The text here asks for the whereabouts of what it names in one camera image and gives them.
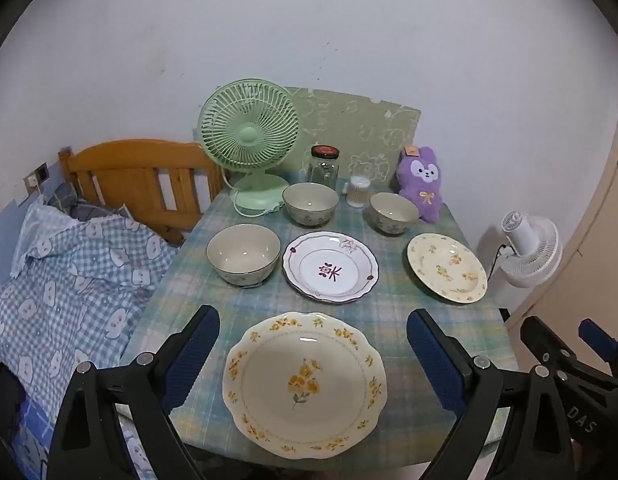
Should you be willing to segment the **round yellow flower plate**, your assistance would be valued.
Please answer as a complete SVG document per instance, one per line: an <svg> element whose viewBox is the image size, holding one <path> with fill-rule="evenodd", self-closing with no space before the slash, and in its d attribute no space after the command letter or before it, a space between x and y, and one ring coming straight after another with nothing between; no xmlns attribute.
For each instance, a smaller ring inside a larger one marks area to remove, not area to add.
<svg viewBox="0 0 618 480"><path fill-rule="evenodd" d="M423 233L407 246L416 277L432 292L456 304L473 304L487 292L487 274L480 260L449 235Z"/></svg>

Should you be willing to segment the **scalloped yellow flower plate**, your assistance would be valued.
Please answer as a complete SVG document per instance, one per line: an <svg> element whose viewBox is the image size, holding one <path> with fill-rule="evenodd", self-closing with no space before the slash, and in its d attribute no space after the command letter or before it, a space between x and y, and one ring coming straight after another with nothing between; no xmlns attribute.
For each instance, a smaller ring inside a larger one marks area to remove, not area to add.
<svg viewBox="0 0 618 480"><path fill-rule="evenodd" d="M244 437L287 460L327 460L365 439L388 398L383 360L356 327L287 312L248 328L222 398Z"/></svg>

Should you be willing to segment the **ceramic bowl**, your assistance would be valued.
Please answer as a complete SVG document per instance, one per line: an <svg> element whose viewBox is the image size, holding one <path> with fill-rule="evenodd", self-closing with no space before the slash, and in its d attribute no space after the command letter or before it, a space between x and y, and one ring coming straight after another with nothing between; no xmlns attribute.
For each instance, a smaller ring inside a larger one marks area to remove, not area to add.
<svg viewBox="0 0 618 480"><path fill-rule="evenodd" d="M308 228L326 224L339 203L334 190L315 182L292 184L285 188L282 198L289 218Z"/></svg>
<svg viewBox="0 0 618 480"><path fill-rule="evenodd" d="M257 224L236 224L211 237L206 256L223 281L254 287L269 278L281 256L281 240Z"/></svg>
<svg viewBox="0 0 618 480"><path fill-rule="evenodd" d="M379 192L370 198L371 219L376 229L388 235L401 235L420 218L420 211L405 197Z"/></svg>

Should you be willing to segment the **red pattern white plate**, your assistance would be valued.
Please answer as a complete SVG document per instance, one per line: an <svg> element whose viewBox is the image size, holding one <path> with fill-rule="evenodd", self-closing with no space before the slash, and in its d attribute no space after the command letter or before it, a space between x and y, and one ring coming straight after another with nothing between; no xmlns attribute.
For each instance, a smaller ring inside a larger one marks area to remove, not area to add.
<svg viewBox="0 0 618 480"><path fill-rule="evenodd" d="M379 281L379 263L359 240L320 231L292 240L282 255L288 283L323 304L349 304L367 295Z"/></svg>

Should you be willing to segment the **beige door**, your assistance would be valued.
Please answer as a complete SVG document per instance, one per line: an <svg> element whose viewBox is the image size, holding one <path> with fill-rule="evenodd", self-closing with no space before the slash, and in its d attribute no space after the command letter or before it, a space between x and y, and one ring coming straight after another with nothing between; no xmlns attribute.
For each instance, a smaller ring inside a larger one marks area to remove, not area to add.
<svg viewBox="0 0 618 480"><path fill-rule="evenodd" d="M618 339L618 117L599 185L564 249L559 270L506 323L512 349L523 368L535 362L520 336L523 322L532 315L597 368L602 367L602 361L577 336L580 321L591 318Z"/></svg>

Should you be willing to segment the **white standing fan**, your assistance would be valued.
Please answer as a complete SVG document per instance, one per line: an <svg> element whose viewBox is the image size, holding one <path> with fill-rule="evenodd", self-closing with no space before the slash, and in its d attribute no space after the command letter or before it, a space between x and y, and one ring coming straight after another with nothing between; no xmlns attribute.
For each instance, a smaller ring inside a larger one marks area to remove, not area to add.
<svg viewBox="0 0 618 480"><path fill-rule="evenodd" d="M500 231L506 242L497 252L489 284L533 289L559 269L563 246L550 219L512 210L501 220Z"/></svg>

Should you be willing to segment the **blue checked bear blanket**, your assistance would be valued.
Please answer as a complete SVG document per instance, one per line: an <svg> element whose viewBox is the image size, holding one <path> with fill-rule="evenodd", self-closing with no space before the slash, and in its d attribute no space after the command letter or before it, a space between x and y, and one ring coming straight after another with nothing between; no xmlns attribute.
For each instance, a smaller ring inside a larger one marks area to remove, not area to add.
<svg viewBox="0 0 618 480"><path fill-rule="evenodd" d="M0 362L24 389L12 443L28 479L46 475L72 373L88 361L117 367L177 251L144 224L80 221L37 200L0 285Z"/></svg>

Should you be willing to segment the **plaid green tablecloth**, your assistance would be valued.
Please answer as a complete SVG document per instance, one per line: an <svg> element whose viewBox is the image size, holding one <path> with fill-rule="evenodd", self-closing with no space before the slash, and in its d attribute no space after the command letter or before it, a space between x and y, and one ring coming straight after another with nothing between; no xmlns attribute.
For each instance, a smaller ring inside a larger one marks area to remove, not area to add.
<svg viewBox="0 0 618 480"><path fill-rule="evenodd" d="M445 440L454 416L440 406L405 336L408 315L416 308L428 310L443 331L457 338L472 356L487 356L495 366L509 370L518 366L492 296L469 306L449 304L427 292L405 260L405 248L416 234L434 231L463 240L449 210L443 211L434 226L418 223L407 234L390 237L373 230L361 210L339 204L326 229L364 242L379 263L379 281L370 294L336 306L300 295L280 270L254 288L225 283L208 262L206 246L217 232L244 220L227 193L213 200L150 298L121 359L129 363L143 351L157 350L203 304L218 310L220 335L213 352L185 403L171 414L181 439L195 450L263 466L315 471L369 471L428 462ZM221 398L229 350L248 327L288 311L340 318L361 330L383 359L388 401L379 423L360 444L331 460L283 460L259 448L236 429Z"/></svg>

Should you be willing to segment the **purple plush bunny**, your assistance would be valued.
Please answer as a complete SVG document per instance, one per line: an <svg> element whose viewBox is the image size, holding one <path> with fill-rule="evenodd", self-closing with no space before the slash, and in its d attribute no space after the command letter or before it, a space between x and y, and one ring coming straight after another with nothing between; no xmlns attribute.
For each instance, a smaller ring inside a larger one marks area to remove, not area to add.
<svg viewBox="0 0 618 480"><path fill-rule="evenodd" d="M427 223L437 223L443 205L441 177L435 152L429 146L405 146L396 169L399 195L410 200Z"/></svg>

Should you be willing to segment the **cotton swab container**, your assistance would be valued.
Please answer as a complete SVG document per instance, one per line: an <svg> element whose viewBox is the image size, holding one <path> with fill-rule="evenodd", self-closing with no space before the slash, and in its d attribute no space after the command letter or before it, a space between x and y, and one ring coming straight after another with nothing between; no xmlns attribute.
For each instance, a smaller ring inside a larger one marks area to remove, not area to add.
<svg viewBox="0 0 618 480"><path fill-rule="evenodd" d="M346 185L346 203L352 208L363 208L369 201L372 184L364 176L351 176Z"/></svg>

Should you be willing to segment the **green patterned mat board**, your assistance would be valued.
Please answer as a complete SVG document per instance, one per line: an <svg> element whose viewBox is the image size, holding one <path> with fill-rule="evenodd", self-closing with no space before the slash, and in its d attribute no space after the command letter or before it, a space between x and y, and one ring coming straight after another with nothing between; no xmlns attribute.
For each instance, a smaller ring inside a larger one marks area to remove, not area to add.
<svg viewBox="0 0 618 480"><path fill-rule="evenodd" d="M421 111L367 96L327 90L288 89L299 117L298 139L277 172L292 182L309 176L311 148L337 148L338 181L362 174L375 188L388 188L400 153L413 143Z"/></svg>

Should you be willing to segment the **glass jar black lid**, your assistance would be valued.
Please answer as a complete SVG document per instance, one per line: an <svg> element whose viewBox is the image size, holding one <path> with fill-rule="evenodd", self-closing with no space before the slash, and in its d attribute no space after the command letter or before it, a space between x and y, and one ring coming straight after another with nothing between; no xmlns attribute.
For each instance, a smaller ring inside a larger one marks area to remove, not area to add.
<svg viewBox="0 0 618 480"><path fill-rule="evenodd" d="M337 148L325 144L314 145L311 148L309 181L335 190L339 170L338 159Z"/></svg>

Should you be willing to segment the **green desk fan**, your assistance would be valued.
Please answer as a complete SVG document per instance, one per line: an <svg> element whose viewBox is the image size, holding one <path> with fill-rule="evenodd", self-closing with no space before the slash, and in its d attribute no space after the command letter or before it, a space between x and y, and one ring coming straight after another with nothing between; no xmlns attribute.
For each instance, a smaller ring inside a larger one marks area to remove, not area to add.
<svg viewBox="0 0 618 480"><path fill-rule="evenodd" d="M295 148L292 95L271 81L244 78L217 88L198 116L195 141L221 169L234 210L258 218L279 210L288 182L271 169Z"/></svg>

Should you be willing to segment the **wall power outlet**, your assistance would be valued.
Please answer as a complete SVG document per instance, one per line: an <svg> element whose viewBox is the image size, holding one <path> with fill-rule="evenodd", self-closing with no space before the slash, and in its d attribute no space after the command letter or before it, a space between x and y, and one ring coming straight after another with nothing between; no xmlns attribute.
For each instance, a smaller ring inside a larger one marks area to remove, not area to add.
<svg viewBox="0 0 618 480"><path fill-rule="evenodd" d="M33 170L31 174L28 174L27 177L24 177L24 188L27 190L28 194L40 192L42 184L46 182L49 177L50 170L48 170L48 166L44 162L38 168Z"/></svg>

